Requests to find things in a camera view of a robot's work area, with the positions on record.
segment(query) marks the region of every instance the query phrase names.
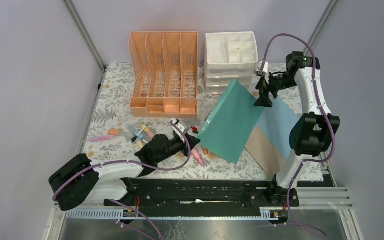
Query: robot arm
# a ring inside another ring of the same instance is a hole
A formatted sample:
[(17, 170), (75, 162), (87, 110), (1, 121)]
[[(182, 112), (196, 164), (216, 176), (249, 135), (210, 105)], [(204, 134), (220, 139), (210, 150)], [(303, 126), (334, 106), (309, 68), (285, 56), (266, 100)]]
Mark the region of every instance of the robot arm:
[(158, 168), (158, 163), (178, 152), (188, 156), (190, 153), (184, 137), (190, 149), (200, 140), (187, 134), (188, 126), (178, 119), (171, 119), (171, 123), (174, 137), (169, 139), (164, 134), (156, 134), (135, 153), (140, 161), (90, 160), (86, 154), (71, 159), (49, 178), (56, 196), (54, 200), (61, 210), (68, 211), (83, 203), (104, 204), (105, 199), (118, 201), (128, 191), (123, 179), (149, 175)]
[[(322, 152), (326, 152), (332, 143), (328, 123), (319, 110), (317, 95), (335, 134), (341, 123), (338, 116), (332, 116), (326, 104), (320, 82), (320, 63), (318, 58), (316, 58), (315, 80), (317, 81), (317, 89), (315, 89), (312, 82), (313, 58), (304, 56), (302, 52), (294, 51), (286, 57), (286, 72), (276, 76), (265, 72), (256, 86), (256, 89), (259, 90), (259, 98), (254, 103), (255, 107), (273, 107), (273, 103), (269, 99), (269, 93), (274, 98), (277, 98), (278, 91), (295, 86), (298, 86), (302, 102), (302, 117), (294, 126), (289, 136), (289, 145), (291, 147), (289, 157), (281, 171), (274, 176), (272, 187), (267, 190), (266, 198), (273, 204), (283, 203), (291, 180), (301, 163), (305, 159), (315, 158)], [(297, 181), (294, 181), (292, 189), (296, 188), (296, 186)]]

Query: red wire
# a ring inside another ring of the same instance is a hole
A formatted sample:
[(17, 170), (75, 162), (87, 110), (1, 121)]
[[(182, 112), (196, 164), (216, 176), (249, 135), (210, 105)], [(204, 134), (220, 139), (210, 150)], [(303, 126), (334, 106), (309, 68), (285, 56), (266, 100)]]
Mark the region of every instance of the red wire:
[(136, 202), (136, 210), (138, 210), (139, 204), (141, 203), (141, 198), (137, 196), (137, 201), (136, 201), (136, 197), (134, 198), (134, 201)]

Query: metal frame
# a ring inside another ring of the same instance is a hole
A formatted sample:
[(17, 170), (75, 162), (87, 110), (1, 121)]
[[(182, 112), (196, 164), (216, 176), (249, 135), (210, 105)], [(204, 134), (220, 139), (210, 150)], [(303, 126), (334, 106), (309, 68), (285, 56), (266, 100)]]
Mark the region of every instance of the metal frame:
[[(338, 2), (339, 2), (339, 0), (330, 0), (329, 4), (327, 5), (326, 9), (324, 10), (323, 15), (321, 16), (320, 20), (317, 23), (317, 26), (315, 27), (313, 33), (310, 36), (310, 39), (307, 41), (308, 45), (311, 48), (314, 46), (317, 39), (319, 38), (320, 33), (322, 32), (323, 28), (325, 27), (326, 22), (328, 21), (329, 17), (331, 16), (331, 13), (334, 11)], [(304, 48), (303, 52), (304, 52), (305, 56), (307, 56), (310, 53), (310, 51), (307, 49), (307, 47)]]
[[(336, 210), (341, 218), (348, 240), (361, 240), (362, 235), (356, 222), (353, 207), (348, 192), (344, 187), (298, 187), (298, 196), (303, 204), (292, 207), (297, 210)], [(66, 219), (101, 219), (118, 220), (122, 207), (82, 205), (76, 209), (64, 212), (56, 205), (49, 218), (50, 224), (43, 240), (58, 240), (61, 236)], [(260, 207), (261, 217), (150, 217), (151, 220), (212, 220), (212, 221), (269, 221), (268, 213), (281, 210), (281, 207)]]
[[(101, 93), (101, 84), (103, 83), (106, 76), (106, 65), (99, 54), (94, 42), (91, 39), (88, 31), (86, 30), (73, 2), (71, 0), (62, 0), (71, 15), (79, 33), (81, 34), (85, 44), (87, 45), (89, 51), (91, 52), (94, 60), (102, 70), (102, 76), (100, 83), (97, 86), (97, 91), (93, 96), (93, 104), (89, 111), (89, 116), (87, 118), (87, 124), (83, 131), (82, 140), (78, 148), (78, 153), (83, 151), (85, 140), (89, 132), (89, 127), (92, 123), (93, 115), (98, 103), (98, 97)], [(319, 20), (314, 32), (312, 33), (308, 43), (312, 47), (317, 41), (322, 29), (324, 28), (327, 20), (329, 19), (332, 11), (336, 7), (339, 0), (331, 0), (326, 7), (321, 19)], [(308, 54), (308, 49), (304, 49), (304, 54)], [(335, 187), (337, 186), (337, 182), (334, 176), (334, 172), (332, 169), (332, 165), (322, 164), (321, 169), (323, 172), (323, 177), (325, 180), (329, 180), (331, 187), (319, 187), (319, 183), (303, 183), (304, 186), (309, 187), (297, 187), (297, 194), (300, 202), (299, 207), (292, 207), (292, 209), (300, 209), (300, 210), (331, 210), (335, 209), (340, 214), (343, 227), (346, 232), (346, 236), (350, 240), (360, 240), (362, 239), (362, 235), (360, 232), (360, 228), (356, 222), (354, 209), (349, 198), (347, 189), (344, 187)], [(270, 220), (268, 213), (273, 210), (281, 210), (281, 207), (260, 207), (261, 217), (166, 217), (163, 219), (173, 220), (261, 220), (267, 221)], [(45, 232), (43, 234), (43, 240), (58, 240), (60, 238), (61, 232), (63, 230), (63, 226), (65, 220), (68, 218), (77, 218), (77, 219), (108, 219), (118, 216), (114, 215), (116, 212), (123, 211), (121, 207), (113, 207), (113, 206), (100, 206), (100, 205), (81, 205), (80, 207), (73, 209), (68, 212), (61, 211), (56, 204), (50, 213), (50, 217), (48, 220), (48, 224), (46, 225)], [(161, 217), (150, 217), (150, 219), (160, 220)]]
[(93, 56), (93, 59), (95, 59), (96, 64), (100, 67), (102, 71), (106, 69), (106, 65), (104, 63), (104, 60), (102, 59), (97, 47), (95, 46), (94, 42), (92, 41), (91, 36), (88, 33), (88, 30), (86, 30), (85, 25), (83, 24), (82, 19), (79, 16), (79, 13), (76, 10), (76, 7), (74, 6), (72, 0), (62, 0), (65, 7), (67, 8), (68, 13), (70, 14), (71, 18), (73, 19), (73, 22), (75, 26), (77, 27), (81, 37), (84, 40), (84, 43), (86, 44), (87, 48), (89, 49), (90, 53)]

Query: orange plastic item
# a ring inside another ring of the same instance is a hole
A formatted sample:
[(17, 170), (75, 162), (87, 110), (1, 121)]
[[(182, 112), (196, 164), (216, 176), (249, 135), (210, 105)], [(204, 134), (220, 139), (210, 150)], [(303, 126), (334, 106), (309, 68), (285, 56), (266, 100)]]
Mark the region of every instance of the orange plastic item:
[(195, 157), (196, 161), (198, 162), (199, 165), (204, 166), (204, 161), (201, 158), (201, 155), (196, 149), (192, 149), (192, 155)]
[(198, 32), (135, 31), (129, 39), (137, 118), (196, 118)]
[(109, 135), (119, 135), (119, 131), (115, 128), (111, 128), (109, 131), (108, 131), (108, 134)]
[(201, 146), (202, 148), (202, 152), (204, 153), (205, 156), (208, 155), (208, 149), (206, 149), (205, 147)]

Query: plastic drawer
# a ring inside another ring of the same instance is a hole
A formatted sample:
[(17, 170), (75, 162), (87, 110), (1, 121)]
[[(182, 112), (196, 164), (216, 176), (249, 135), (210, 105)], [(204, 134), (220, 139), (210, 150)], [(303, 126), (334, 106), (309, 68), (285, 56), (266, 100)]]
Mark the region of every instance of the plastic drawer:
[(205, 84), (209, 87), (219, 87), (229, 85), (232, 80), (236, 79), (242, 85), (250, 85), (254, 75), (243, 77), (208, 77), (205, 75)]
[(255, 73), (255, 66), (248, 68), (208, 68), (205, 61), (205, 73), (209, 78), (239, 78), (252, 76)]
[[(242, 84), (246, 89), (249, 89), (251, 87), (250, 84)], [(226, 89), (228, 88), (229, 84), (227, 85), (221, 85), (221, 86), (208, 86), (205, 84), (205, 92), (207, 94), (223, 94)]]

